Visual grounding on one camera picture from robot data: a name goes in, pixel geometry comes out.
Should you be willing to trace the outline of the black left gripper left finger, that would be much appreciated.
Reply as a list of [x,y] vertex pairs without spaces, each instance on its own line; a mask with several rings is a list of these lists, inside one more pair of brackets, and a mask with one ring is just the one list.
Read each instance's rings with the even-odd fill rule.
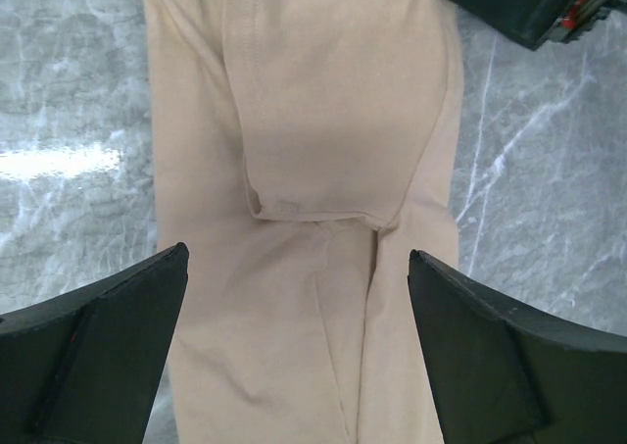
[[182,243],[1,317],[4,443],[140,443],[188,280]]

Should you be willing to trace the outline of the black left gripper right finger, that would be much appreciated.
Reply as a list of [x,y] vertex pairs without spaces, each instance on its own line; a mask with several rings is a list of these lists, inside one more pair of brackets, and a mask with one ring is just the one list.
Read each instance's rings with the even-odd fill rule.
[[409,292],[447,443],[623,443],[626,339],[412,251]]

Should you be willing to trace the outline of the beige t shirt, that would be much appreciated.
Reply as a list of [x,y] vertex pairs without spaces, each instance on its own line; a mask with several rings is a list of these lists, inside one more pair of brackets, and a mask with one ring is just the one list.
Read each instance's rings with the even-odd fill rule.
[[410,252],[455,264],[446,0],[143,0],[183,443],[439,443]]

